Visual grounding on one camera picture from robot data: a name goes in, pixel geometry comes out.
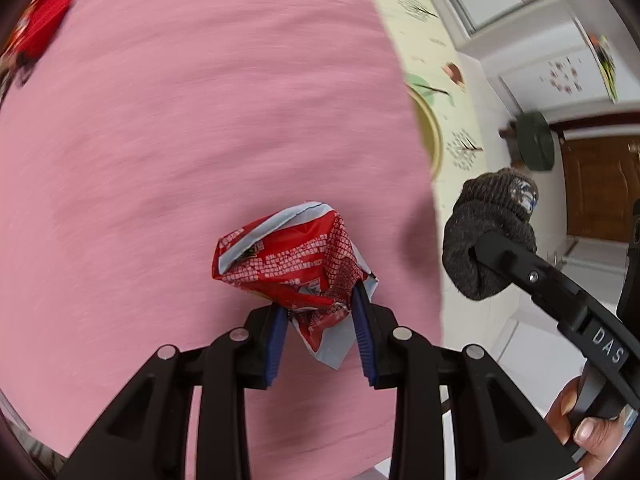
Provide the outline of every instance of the silver rivet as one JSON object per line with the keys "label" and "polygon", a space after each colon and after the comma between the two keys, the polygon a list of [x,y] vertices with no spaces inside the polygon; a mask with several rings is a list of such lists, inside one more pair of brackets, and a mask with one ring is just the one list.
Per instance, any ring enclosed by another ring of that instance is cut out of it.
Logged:
{"label": "silver rivet", "polygon": [[472,359],[482,359],[484,357],[484,350],[478,345],[469,345],[466,347],[466,354]]}
{"label": "silver rivet", "polygon": [[229,337],[231,338],[231,341],[235,341],[237,343],[246,341],[249,339],[249,331],[245,328],[235,328],[229,333]]}
{"label": "silver rivet", "polygon": [[405,326],[398,326],[394,329],[393,335],[399,341],[409,341],[414,333]]}
{"label": "silver rivet", "polygon": [[171,359],[175,355],[175,346],[173,345],[164,345],[158,349],[157,356],[161,358],[163,361],[167,361],[167,359]]}

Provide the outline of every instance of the dark gray sock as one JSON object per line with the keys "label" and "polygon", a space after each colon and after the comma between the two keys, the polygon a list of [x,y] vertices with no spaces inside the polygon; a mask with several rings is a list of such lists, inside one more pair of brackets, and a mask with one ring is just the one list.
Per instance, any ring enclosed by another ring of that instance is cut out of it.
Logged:
{"label": "dark gray sock", "polygon": [[537,202],[536,183],[511,168],[465,182],[445,225],[442,245],[444,268],[462,294],[472,300],[484,300],[509,285],[469,253],[482,234],[497,232],[536,252],[529,219]]}

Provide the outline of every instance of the brown door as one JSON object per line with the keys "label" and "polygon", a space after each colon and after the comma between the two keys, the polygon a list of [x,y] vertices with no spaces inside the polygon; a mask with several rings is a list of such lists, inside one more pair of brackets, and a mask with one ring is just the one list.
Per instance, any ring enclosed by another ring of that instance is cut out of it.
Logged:
{"label": "brown door", "polygon": [[568,140],[562,163],[568,234],[628,242],[640,198],[640,136]]}

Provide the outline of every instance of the red plastic wrapper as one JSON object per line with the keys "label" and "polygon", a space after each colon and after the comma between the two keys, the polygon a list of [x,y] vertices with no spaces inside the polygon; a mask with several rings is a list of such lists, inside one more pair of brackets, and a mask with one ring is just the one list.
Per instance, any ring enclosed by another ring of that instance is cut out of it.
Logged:
{"label": "red plastic wrapper", "polygon": [[309,351],[332,368],[355,341],[354,285],[362,280],[371,296],[378,284],[342,217],[321,202],[289,207],[220,238],[212,275],[288,308]]}

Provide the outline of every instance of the yellow bowl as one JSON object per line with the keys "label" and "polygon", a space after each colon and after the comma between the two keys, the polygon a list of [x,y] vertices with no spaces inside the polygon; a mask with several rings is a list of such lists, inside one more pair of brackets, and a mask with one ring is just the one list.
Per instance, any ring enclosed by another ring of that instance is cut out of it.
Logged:
{"label": "yellow bowl", "polygon": [[424,97],[411,85],[406,87],[418,121],[422,143],[431,158],[431,177],[435,180],[442,165],[442,131],[438,120]]}

